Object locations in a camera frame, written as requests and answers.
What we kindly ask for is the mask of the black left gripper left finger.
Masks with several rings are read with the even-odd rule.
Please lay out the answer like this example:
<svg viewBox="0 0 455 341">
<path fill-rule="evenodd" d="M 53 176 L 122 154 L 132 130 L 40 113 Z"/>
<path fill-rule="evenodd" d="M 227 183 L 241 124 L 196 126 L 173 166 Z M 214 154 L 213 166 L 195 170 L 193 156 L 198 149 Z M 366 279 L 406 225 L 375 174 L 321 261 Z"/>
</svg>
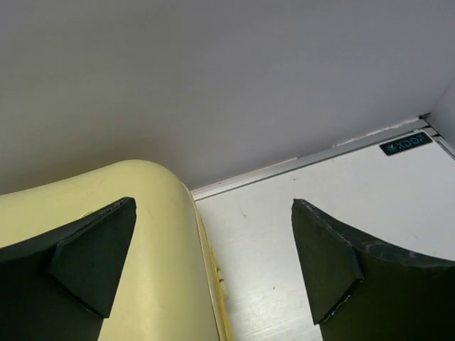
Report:
<svg viewBox="0 0 455 341">
<path fill-rule="evenodd" d="M 1 248 L 2 340 L 97 340 L 137 220 L 123 197 L 86 217 Z"/>
</svg>

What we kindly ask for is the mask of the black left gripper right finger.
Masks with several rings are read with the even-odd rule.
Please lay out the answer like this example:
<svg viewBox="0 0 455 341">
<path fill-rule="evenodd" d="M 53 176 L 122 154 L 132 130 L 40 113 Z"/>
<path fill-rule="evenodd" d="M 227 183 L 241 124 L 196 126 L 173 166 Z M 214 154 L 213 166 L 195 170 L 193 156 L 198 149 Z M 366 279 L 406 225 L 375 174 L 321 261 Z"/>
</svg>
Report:
<svg viewBox="0 0 455 341">
<path fill-rule="evenodd" d="M 404 249 L 302 199 L 291 224 L 324 340 L 453 340 L 454 263 Z"/>
</svg>

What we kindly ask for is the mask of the yellow suitcase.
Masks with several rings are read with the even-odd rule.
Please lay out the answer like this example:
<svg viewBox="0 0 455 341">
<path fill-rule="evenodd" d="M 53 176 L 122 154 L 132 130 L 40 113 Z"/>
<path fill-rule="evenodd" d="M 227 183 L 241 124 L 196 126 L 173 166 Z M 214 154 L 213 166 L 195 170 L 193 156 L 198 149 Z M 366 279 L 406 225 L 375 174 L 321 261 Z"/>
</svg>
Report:
<svg viewBox="0 0 455 341">
<path fill-rule="evenodd" d="M 1 248 L 123 198 L 136 223 L 97 340 L 231 340 L 221 278 L 188 188 L 168 169 L 122 161 L 1 196 Z"/>
</svg>

